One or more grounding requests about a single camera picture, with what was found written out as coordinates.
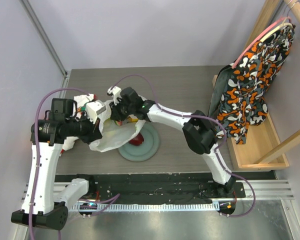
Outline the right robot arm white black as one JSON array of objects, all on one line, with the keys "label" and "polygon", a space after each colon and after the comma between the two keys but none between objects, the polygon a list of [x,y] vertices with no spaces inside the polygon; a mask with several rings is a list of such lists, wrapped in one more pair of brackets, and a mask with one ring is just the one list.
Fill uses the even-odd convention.
[{"label": "right robot arm white black", "polygon": [[215,130],[202,111],[181,112],[164,108],[153,100],[143,99],[127,87],[112,86],[107,90],[113,102],[110,104],[111,120],[124,121],[133,115],[138,120],[159,123],[181,131],[190,150],[202,156],[216,184],[216,193],[223,198],[234,191],[236,177],[227,167],[216,141]]}]

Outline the yellow fake fruit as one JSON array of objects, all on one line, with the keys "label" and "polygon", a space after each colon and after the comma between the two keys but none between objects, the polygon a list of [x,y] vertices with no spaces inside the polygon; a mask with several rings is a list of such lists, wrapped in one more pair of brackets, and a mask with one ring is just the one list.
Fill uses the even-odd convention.
[{"label": "yellow fake fruit", "polygon": [[129,116],[127,118],[127,120],[128,120],[129,123],[135,123],[135,122],[138,121],[138,119],[135,116]]}]

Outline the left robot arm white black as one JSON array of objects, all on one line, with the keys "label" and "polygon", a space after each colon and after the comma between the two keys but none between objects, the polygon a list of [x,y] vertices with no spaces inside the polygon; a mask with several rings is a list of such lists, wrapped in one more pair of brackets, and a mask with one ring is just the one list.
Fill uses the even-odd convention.
[{"label": "left robot arm white black", "polygon": [[65,140],[75,137],[90,144],[101,139],[98,115],[105,109],[94,94],[52,99],[44,119],[31,126],[29,183],[21,209],[11,214],[12,223],[59,231],[67,223],[69,209],[80,198],[90,200],[96,195],[92,175],[77,174],[58,195],[54,195],[54,181]]}]

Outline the colourful rainbow cartoon cloth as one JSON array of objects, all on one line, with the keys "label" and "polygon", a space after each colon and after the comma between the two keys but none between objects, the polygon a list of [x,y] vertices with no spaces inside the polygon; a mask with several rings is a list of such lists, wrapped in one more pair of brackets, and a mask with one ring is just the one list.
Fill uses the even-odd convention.
[{"label": "colourful rainbow cartoon cloth", "polygon": [[[85,104],[91,101],[97,100],[98,97],[95,94],[90,93],[89,95],[86,94],[76,95],[73,97],[73,99],[76,101],[77,108],[79,109],[78,117],[81,118],[82,107],[84,107]],[[66,139],[64,140],[59,156],[61,156],[65,151],[71,150],[75,145],[75,141],[79,139],[78,134],[75,133],[75,130],[79,129],[79,121],[72,120],[69,123],[69,126],[70,126],[70,130],[69,130],[70,136],[67,136]]]}]

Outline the grey-blue round plate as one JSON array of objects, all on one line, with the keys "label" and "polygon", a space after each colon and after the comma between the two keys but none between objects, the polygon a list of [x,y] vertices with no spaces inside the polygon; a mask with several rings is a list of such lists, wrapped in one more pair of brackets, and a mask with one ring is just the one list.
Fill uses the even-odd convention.
[{"label": "grey-blue round plate", "polygon": [[144,141],[141,145],[135,146],[130,143],[126,143],[120,148],[118,152],[126,160],[132,162],[143,162],[153,157],[160,146],[160,136],[158,131],[149,123],[146,123],[141,131]]}]

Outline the white plastic bag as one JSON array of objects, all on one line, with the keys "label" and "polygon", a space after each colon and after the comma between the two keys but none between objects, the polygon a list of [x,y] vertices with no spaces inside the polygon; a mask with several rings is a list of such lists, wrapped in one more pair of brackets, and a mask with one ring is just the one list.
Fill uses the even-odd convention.
[{"label": "white plastic bag", "polygon": [[98,116],[100,119],[98,129],[102,135],[102,138],[89,144],[89,148],[92,151],[103,153],[120,148],[136,137],[146,123],[145,120],[138,120],[136,117],[133,117],[133,119],[136,119],[137,121],[126,122],[122,125],[117,125],[114,120],[110,119],[111,102],[112,100],[103,102],[106,110]]}]

